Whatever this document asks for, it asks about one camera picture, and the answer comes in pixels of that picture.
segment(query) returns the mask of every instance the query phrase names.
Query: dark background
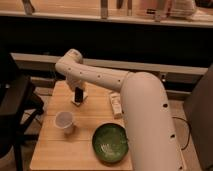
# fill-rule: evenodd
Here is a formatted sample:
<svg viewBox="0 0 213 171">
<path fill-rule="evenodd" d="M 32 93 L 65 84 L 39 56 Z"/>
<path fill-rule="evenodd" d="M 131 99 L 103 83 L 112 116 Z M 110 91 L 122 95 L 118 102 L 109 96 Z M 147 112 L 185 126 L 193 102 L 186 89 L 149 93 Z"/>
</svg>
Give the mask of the dark background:
<svg viewBox="0 0 213 171">
<path fill-rule="evenodd" d="M 11 52 L 209 67 L 212 28 L 0 17 L 0 41 Z"/>
</svg>

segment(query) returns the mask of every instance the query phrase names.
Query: table top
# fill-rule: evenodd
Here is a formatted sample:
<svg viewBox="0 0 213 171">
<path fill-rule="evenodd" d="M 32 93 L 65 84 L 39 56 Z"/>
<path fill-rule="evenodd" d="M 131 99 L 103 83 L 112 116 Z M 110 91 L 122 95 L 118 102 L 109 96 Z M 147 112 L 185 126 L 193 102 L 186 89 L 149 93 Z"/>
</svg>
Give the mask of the table top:
<svg viewBox="0 0 213 171">
<path fill-rule="evenodd" d="M 78 107 L 71 102 L 73 92 L 65 81 L 56 83 L 32 157 L 31 170 L 132 170 L 129 152 L 121 162 L 113 165 L 105 165 L 95 156 L 91 140 L 96 128 L 109 122 L 124 125 L 122 119 L 113 117 L 109 90 L 86 84 L 86 91 L 88 97 Z M 68 136 L 54 126 L 55 115 L 60 111 L 74 114 L 75 130 Z"/>
</svg>

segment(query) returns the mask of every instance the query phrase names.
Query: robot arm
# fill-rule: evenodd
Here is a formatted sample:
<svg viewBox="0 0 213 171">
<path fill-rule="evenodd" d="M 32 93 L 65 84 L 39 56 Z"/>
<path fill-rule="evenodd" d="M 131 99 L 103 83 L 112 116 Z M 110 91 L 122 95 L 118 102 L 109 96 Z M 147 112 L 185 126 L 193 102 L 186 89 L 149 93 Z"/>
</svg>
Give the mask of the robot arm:
<svg viewBox="0 0 213 171">
<path fill-rule="evenodd" d="M 134 171 L 183 170 L 180 148 L 160 80 L 146 72 L 131 73 L 79 64 L 81 54 L 68 51 L 56 63 L 66 77 L 120 92 Z"/>
</svg>

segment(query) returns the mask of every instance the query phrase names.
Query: cup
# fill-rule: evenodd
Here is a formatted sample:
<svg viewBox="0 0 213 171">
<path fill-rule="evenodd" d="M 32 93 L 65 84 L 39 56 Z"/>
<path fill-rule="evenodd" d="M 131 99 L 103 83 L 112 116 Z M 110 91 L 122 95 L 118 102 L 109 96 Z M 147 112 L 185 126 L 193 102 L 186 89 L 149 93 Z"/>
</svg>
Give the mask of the cup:
<svg viewBox="0 0 213 171">
<path fill-rule="evenodd" d="M 74 130 L 74 118 L 71 112 L 59 112 L 55 117 L 55 126 L 64 131 L 65 134 L 71 134 Z"/>
</svg>

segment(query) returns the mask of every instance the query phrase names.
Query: chair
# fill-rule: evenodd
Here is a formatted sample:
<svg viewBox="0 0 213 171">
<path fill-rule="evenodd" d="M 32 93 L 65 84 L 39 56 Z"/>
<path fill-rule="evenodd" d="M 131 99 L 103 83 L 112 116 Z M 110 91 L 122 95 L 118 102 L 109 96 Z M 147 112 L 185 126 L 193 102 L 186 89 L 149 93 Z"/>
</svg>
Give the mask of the chair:
<svg viewBox="0 0 213 171">
<path fill-rule="evenodd" d="M 30 76 L 22 74 L 10 53 L 0 46 L 0 158 L 13 147 L 17 171 L 23 170 L 21 145 L 38 138 L 25 134 L 35 116 L 43 113 L 44 103 L 34 89 Z M 34 112 L 21 123 L 26 109 Z"/>
</svg>

